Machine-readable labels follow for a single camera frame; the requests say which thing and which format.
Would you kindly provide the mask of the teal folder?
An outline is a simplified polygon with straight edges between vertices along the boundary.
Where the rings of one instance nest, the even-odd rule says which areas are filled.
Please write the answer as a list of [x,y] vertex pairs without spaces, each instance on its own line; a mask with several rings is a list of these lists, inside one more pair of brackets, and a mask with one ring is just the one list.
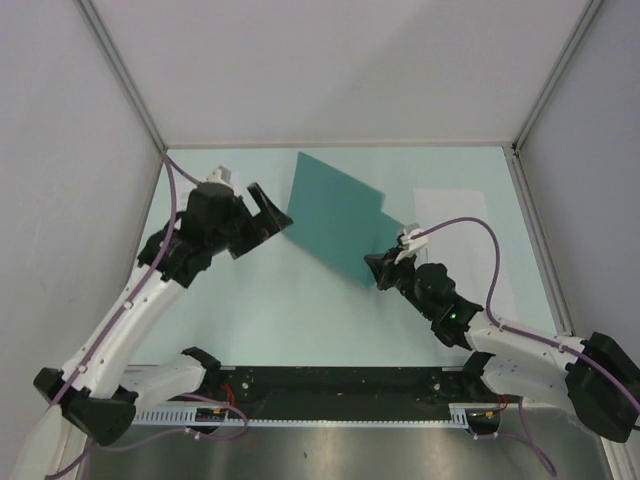
[[382,211],[385,194],[300,152],[284,234],[298,247],[355,283],[370,288],[373,274],[365,262],[396,244],[403,224]]

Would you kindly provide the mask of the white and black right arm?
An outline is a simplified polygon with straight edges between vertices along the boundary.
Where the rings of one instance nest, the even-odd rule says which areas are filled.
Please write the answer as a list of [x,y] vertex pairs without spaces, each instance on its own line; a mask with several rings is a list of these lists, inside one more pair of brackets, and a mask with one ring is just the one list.
[[616,443],[638,428],[639,368],[611,337],[548,335],[492,320],[487,309],[457,293],[443,264],[417,265],[398,248],[364,261],[377,288],[397,290],[442,344],[470,351],[461,376],[469,399],[496,393],[547,404]]

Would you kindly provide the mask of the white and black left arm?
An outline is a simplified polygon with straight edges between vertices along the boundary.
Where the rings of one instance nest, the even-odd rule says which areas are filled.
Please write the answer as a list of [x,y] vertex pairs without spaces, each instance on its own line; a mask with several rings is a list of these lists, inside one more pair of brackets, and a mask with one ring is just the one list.
[[156,321],[207,270],[214,256],[237,259],[293,220],[261,187],[248,187],[259,211],[221,181],[194,188],[184,210],[172,210],[164,228],[151,235],[137,257],[132,285],[125,288],[94,333],[61,368],[44,368],[36,389],[61,407],[63,417],[100,446],[122,437],[136,414],[193,393],[207,400],[221,387],[220,363],[198,347],[153,368],[131,388],[122,384],[129,362]]

